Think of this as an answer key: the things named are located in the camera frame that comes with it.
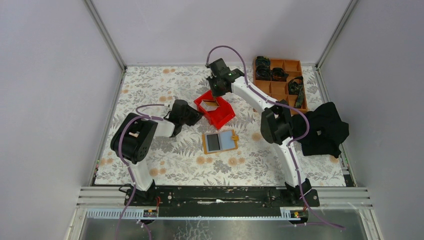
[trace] black cloth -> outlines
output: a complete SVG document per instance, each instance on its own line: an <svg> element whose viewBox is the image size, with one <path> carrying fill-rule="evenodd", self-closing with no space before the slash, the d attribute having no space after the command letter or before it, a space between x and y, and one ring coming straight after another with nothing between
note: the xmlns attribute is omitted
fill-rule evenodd
<svg viewBox="0 0 424 240"><path fill-rule="evenodd" d="M339 145L349 136L349 124L340 119L336 105L327 102L319 106L315 111L305 114L309 121L309 133L299 140L302 144L304 156L333 155L338 158L342 153ZM300 137L306 131L305 120L300 115L294 115L293 136Z"/></svg>

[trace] red storage box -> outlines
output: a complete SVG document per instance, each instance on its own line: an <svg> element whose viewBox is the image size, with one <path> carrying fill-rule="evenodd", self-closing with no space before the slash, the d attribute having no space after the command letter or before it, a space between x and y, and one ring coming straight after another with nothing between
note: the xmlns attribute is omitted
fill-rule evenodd
<svg viewBox="0 0 424 240"><path fill-rule="evenodd" d="M220 96L216 97L216 102L219 104L219 107L213 111L206 111L202 106L200 106L202 100L214 100L211 90L205 92L198 99L194 100L194 103L197 106L197 110L204 114L204 117L209 121L209 124L215 126L218 130L236 116L231 105Z"/></svg>

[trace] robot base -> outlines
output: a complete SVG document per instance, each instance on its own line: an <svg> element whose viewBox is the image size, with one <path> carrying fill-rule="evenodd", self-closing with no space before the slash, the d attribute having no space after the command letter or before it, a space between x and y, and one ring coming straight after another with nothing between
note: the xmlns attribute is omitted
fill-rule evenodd
<svg viewBox="0 0 424 240"><path fill-rule="evenodd" d="M125 191L125 204L132 191L132 186ZM293 195L285 187L167 186L153 183L148 191L136 190L129 205L155 207L156 197L160 197L160 217L279 218L282 216L281 208L302 209L305 206L302 199L293 198ZM311 207L320 206L315 189L309 190L305 199ZM299 218L305 222L307 214Z"/></svg>

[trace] floral tablecloth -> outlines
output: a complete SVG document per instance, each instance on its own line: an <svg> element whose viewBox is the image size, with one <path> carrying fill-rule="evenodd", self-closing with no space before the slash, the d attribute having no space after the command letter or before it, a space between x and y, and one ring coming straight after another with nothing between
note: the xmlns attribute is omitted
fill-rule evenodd
<svg viewBox="0 0 424 240"><path fill-rule="evenodd" d="M313 111L323 102L312 67L303 66L302 71L307 105ZM135 112L140 105L175 99L186 100L195 107L193 100L209 90L205 80L208 75L209 70L202 66L129 67L94 183L122 185L130 182L127 168L109 147L112 136L128 113ZM252 67L247 68L247 76L251 80ZM239 136L238 149L205 155L202 134L217 130L204 117L194 126L183 126L174 138L155 137L145 160L157 185L284 186L280 160L260 133L260 115L235 94L227 93L223 98L231 104L235 117L220 131L234 129ZM165 107L143 110L160 117L168 111ZM303 156L299 143L295 149L313 186L345 186L338 159L330 155Z"/></svg>

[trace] gray wall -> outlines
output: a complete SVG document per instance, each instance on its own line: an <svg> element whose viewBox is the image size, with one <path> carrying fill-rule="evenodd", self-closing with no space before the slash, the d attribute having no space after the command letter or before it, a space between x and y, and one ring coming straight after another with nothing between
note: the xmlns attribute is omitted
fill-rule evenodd
<svg viewBox="0 0 424 240"><path fill-rule="evenodd" d="M422 239L424 1L362 0L322 73L385 239Z"/></svg>
<svg viewBox="0 0 424 240"><path fill-rule="evenodd" d="M63 239L119 75L83 1L0 1L0 239Z"/></svg>
<svg viewBox="0 0 424 240"><path fill-rule="evenodd" d="M204 64L229 45L257 55L318 60L349 0L94 0L124 61ZM240 60L228 49L211 60Z"/></svg>

